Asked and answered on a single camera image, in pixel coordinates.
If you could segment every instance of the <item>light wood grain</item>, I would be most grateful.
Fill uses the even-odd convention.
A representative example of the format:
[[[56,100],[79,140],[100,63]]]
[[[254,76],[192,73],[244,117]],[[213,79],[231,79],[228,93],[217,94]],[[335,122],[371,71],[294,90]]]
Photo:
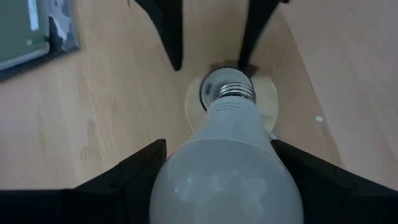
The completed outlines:
[[[341,161],[398,189],[398,3],[292,1],[284,14]]]
[[[191,130],[191,81],[236,59],[247,1],[184,1],[183,69],[175,72],[156,29],[126,0],[75,1],[81,50],[0,83],[0,188],[74,187],[157,138],[169,154]],[[275,134],[342,166],[300,53],[277,11],[252,62],[276,85]]]

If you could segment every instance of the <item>metal screw thread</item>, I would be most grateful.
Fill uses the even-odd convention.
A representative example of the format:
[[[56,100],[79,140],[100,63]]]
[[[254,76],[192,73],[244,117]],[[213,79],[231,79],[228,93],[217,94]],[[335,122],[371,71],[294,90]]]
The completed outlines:
[[[256,104],[256,93],[254,92],[254,88],[245,83],[231,82],[224,84],[220,88],[215,99],[217,100],[225,96],[240,96]]]

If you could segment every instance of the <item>wooden table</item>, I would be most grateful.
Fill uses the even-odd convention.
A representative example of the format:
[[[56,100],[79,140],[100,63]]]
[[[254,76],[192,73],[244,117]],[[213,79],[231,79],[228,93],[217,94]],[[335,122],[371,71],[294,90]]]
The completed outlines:
[[[183,68],[175,72],[137,4],[75,1],[81,50],[0,83],[0,188],[74,187],[158,138],[174,152],[192,133],[185,92],[212,63],[236,59],[247,4],[184,1]],[[328,118],[315,120],[325,116],[282,11],[251,62],[277,87],[275,135],[349,167]]]

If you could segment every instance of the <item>round wooden disc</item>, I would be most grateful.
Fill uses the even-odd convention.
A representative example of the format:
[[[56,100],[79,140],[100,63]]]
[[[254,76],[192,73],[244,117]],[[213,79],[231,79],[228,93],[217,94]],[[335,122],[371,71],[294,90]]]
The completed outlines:
[[[196,131],[206,117],[206,111],[200,102],[200,84],[206,74],[196,77],[185,95],[185,116],[192,131]],[[257,107],[262,115],[264,129],[271,133],[274,128],[279,112],[279,102],[276,87],[271,78],[257,71],[251,78],[256,92]]]

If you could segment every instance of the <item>wooden surface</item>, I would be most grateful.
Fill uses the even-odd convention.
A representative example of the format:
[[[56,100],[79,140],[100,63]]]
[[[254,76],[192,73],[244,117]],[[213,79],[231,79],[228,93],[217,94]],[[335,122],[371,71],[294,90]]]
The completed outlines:
[[[284,5],[341,161],[398,189],[398,2]]]
[[[81,50],[0,83],[2,189],[74,187],[157,138],[167,140],[169,154],[178,149],[192,133],[183,108],[185,92],[212,63],[236,59],[248,4],[241,0],[184,1],[183,69],[174,72],[155,27],[137,4],[132,2],[129,9],[126,0],[74,3]],[[306,22],[309,16],[322,15],[306,13],[305,5],[284,10],[288,20],[281,11],[274,14],[251,60],[272,77],[278,91],[279,119],[274,134],[338,166],[393,186],[374,177],[384,175],[380,167],[396,161],[391,142],[386,138],[378,141],[380,117],[387,125],[388,119],[396,119],[394,110],[384,117],[367,117],[365,112],[350,120],[353,111],[362,114],[370,101],[358,101],[361,92],[348,87],[357,86],[354,77],[330,73],[352,62],[345,62],[340,52],[334,55],[340,57],[327,60],[325,67],[313,59],[314,55],[326,57],[326,50],[349,47],[322,48],[322,42],[319,45],[313,37],[312,49],[312,43],[306,41]],[[296,17],[304,23],[294,21]],[[313,23],[308,28],[317,29],[321,24]],[[333,30],[321,28],[317,34],[329,35],[334,41]],[[356,74],[352,65],[346,66]],[[345,92],[337,89],[340,85]],[[345,107],[351,110],[349,116]],[[339,149],[328,123],[316,121],[317,116],[326,117]],[[394,127],[383,126],[392,130],[390,134]],[[369,135],[359,134],[370,128]]]

